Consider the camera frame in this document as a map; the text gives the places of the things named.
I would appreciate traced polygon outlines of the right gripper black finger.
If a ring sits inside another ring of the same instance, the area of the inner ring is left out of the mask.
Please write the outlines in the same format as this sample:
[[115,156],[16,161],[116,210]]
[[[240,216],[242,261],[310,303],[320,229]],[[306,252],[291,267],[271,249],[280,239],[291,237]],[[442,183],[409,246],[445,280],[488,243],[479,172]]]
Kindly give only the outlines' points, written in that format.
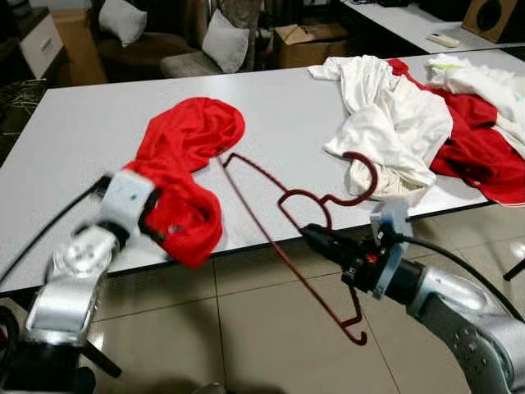
[[300,230],[305,243],[312,251],[337,265],[344,265],[344,243],[337,233],[330,230]]
[[300,228],[300,235],[312,251],[321,255],[351,255],[354,252],[353,239],[322,225],[305,225]]

